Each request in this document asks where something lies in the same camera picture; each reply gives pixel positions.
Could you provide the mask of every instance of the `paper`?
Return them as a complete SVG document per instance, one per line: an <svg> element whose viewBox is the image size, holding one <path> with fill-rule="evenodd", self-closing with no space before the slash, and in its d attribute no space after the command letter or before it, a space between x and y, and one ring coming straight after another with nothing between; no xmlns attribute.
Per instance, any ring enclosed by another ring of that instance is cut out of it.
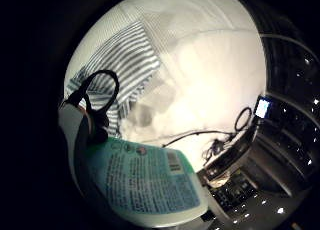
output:
<svg viewBox="0 0 320 230"><path fill-rule="evenodd" d="M112 207L168 214L200 205L189 177L193 169L180 151L109 137L87 156L92 178Z"/></svg>

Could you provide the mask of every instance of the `cable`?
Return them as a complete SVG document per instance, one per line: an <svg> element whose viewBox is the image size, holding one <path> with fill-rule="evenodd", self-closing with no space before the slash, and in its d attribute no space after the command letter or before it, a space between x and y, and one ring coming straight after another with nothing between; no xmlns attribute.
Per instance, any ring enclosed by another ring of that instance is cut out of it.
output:
<svg viewBox="0 0 320 230"><path fill-rule="evenodd" d="M319 61L319 58L317 57L317 55L310 48L308 48L306 45L304 45L303 43L301 43L298 40L295 40L295 39L293 39L291 37L287 37L287 36L283 36L283 35L279 35L279 34L271 34L271 33L270 34L262 33L262 34L260 34L260 37L262 37L262 38L280 39L280 40L284 40L284 41L296 44L296 45L302 47L307 52L309 52L312 55L312 57L318 62L318 64L320 64L320 61Z"/></svg>
<svg viewBox="0 0 320 230"><path fill-rule="evenodd" d="M248 112L248 117L245 121L245 123L241 126L241 127L238 127L238 123L239 123L239 120L241 119L241 117L243 116L243 114L245 112ZM207 130L207 131L196 131L196 132L193 132L193 133L189 133L189 134L186 134L186 135L183 135L181 137L178 137L174 140L172 140L171 142L167 143L167 144L163 144L162 147L165 148L167 146L169 146L170 144L172 143L175 143L183 138L186 138L186 137L189 137L189 136L192 136L192 135L200 135L200 134L208 134L208 133L220 133L220 134L225 134L225 135L228 135L228 137L224 140L224 141L221 141L219 139L214 139L211 146L202 153L202 158L205 159L205 163L203 164L204 166L210 161L211 157L213 155L218 155L220 154L222 151L225 151L227 149L229 149L232 144L231 142L233 141L233 139L241 132L241 131L244 131L244 130L247 130L246 126L248 126L249 122L250 122L250 119L251 119L251 116L252 116L252 110L250 107L245 107L244 109L242 109L242 111L239 113L239 115L237 116L236 118L236 121L235 121L235 124L234 124L234 132L225 132L225 131L218 131L218 130Z"/></svg>
<svg viewBox="0 0 320 230"><path fill-rule="evenodd" d="M218 130L197 131L197 132L189 133L189 134L183 135L181 137L175 138L171 142L168 142L167 144L163 144L162 147L165 148L165 147L171 145L172 143L175 143L183 138L186 138L186 137L189 137L192 135L200 135L200 134L207 134L207 133L221 133L221 134L226 134L226 135L232 134L231 132L223 132L223 131L218 131Z"/></svg>

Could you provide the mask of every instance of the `light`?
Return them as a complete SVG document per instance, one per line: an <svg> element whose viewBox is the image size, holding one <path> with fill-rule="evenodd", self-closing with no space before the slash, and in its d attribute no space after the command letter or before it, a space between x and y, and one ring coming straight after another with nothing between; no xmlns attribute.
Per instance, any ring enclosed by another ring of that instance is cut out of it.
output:
<svg viewBox="0 0 320 230"><path fill-rule="evenodd" d="M260 99L257 110L256 110L256 115L258 117L264 118L268 111L269 105L270 105L270 102L264 99Z"/></svg>
<svg viewBox="0 0 320 230"><path fill-rule="evenodd" d="M277 213L279 213L279 214L284 214L284 209L283 209L283 208L279 208L278 211L277 211Z"/></svg>

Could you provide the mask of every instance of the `dark background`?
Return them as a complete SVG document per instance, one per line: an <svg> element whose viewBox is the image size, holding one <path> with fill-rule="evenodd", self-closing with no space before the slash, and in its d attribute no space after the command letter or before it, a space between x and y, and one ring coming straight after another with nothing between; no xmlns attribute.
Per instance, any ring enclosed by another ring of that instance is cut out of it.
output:
<svg viewBox="0 0 320 230"><path fill-rule="evenodd" d="M9 165L3 171L9 176L8 184L3 184L8 189L3 195L8 204L2 205L8 229L107 229L71 182L57 128L57 106L64 73L78 42L118 1L1 0L2 49L6 52L2 56L14 78L9 81L2 77L2 86L7 89L10 106L12 100L19 103L15 108L18 114L6 129L14 136L9 140L9 155L2 158L3 165ZM320 55L318 0L264 1L286 13ZM8 105L2 107L14 112ZM314 198L293 216L304 229L317 229L313 225L317 221L317 195L314 193Z"/></svg>

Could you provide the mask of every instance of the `white surface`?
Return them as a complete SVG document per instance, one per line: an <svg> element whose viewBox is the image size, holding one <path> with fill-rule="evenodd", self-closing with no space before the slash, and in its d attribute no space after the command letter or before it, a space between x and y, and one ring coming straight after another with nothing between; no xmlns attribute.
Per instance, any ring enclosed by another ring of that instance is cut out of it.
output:
<svg viewBox="0 0 320 230"><path fill-rule="evenodd" d="M165 136L190 130L232 131L238 113L254 108L265 89L265 58L254 22L237 0L125 0L81 41L65 83L104 41L136 20L162 64L121 123L124 139L159 146L173 139ZM198 171L215 136L192 136L170 147Z"/></svg>

